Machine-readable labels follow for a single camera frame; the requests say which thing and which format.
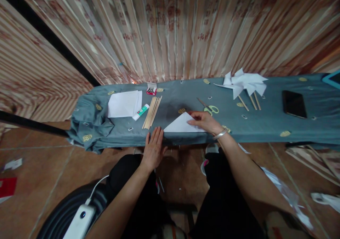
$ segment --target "black phone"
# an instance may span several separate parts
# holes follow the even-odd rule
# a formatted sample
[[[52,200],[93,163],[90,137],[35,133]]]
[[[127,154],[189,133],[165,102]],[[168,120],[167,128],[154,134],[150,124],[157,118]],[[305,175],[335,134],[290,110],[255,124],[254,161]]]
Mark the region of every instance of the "black phone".
[[[307,112],[302,94],[284,90],[282,91],[283,110],[285,113],[307,118]]]

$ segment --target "small box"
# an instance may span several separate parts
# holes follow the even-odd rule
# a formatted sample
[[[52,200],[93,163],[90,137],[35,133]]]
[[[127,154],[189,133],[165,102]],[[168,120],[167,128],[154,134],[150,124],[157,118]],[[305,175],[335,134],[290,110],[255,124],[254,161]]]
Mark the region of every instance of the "small box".
[[[149,94],[149,95],[156,95],[157,84],[148,82],[148,89],[146,90],[146,93]]]
[[[0,203],[14,195],[16,185],[16,177],[0,179]]]

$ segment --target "hand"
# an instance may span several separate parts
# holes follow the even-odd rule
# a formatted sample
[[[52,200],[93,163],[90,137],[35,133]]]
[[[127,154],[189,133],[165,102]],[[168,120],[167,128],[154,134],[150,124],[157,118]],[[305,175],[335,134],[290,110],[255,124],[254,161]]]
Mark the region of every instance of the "hand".
[[[150,133],[145,139],[144,155],[141,166],[146,168],[147,172],[151,173],[159,166],[167,147],[162,149],[164,131],[160,127],[156,127],[150,138]]]
[[[188,111],[188,114],[195,120],[189,120],[188,124],[199,126],[208,133],[218,135],[223,131],[223,127],[206,111]]]

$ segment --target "glue stick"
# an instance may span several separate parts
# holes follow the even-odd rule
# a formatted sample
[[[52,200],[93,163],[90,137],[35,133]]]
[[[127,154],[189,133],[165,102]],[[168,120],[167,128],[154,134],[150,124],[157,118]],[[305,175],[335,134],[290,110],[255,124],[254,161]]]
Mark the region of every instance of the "glue stick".
[[[148,104],[144,105],[132,118],[137,121],[148,108],[150,108]]]

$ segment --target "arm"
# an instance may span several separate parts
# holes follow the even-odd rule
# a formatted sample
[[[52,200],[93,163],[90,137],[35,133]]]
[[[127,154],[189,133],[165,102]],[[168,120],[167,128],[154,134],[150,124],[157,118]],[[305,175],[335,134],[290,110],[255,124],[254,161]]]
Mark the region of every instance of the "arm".
[[[190,125],[200,126],[213,135],[223,131],[222,126],[207,112],[193,111],[190,112],[190,115],[196,119],[188,121]],[[272,211],[282,210],[295,215],[276,186],[260,167],[243,152],[230,134],[225,133],[218,139],[218,142],[227,157],[242,195],[260,224]]]
[[[146,136],[141,164],[111,204],[101,214],[86,239],[120,238],[151,172],[158,167],[166,148],[162,150],[164,131],[156,127]]]

